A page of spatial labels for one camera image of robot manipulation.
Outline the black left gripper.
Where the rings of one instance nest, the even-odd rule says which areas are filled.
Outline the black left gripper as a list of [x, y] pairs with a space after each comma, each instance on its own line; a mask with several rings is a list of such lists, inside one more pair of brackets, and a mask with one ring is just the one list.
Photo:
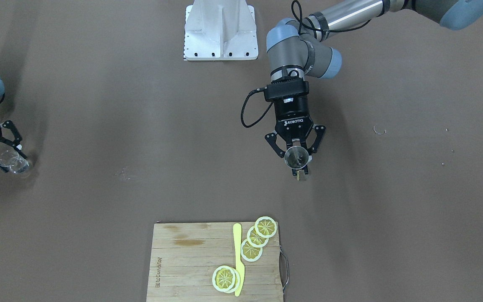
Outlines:
[[298, 140], [302, 147], [307, 147], [306, 140], [314, 130], [316, 138], [308, 148], [309, 155], [317, 153], [326, 132], [326, 126], [314, 125], [310, 117], [307, 96], [280, 99], [273, 102], [276, 125], [275, 131], [265, 135], [265, 140], [270, 144], [278, 157], [285, 157], [286, 151], [277, 144], [277, 137], [282, 138], [287, 147], [293, 146]]

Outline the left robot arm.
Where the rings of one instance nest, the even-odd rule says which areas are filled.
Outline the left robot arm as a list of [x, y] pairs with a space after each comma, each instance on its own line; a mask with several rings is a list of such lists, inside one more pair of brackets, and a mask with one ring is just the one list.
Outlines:
[[333, 78], [341, 69], [341, 53], [323, 44], [338, 33], [361, 29], [388, 12], [412, 10], [447, 29], [459, 30], [483, 15], [483, 0], [344, 0], [306, 17], [280, 21], [266, 38], [271, 83], [263, 88], [265, 100], [275, 109], [274, 132], [266, 141], [279, 157], [298, 141], [309, 156], [317, 152], [325, 133], [312, 121], [307, 96], [307, 77]]

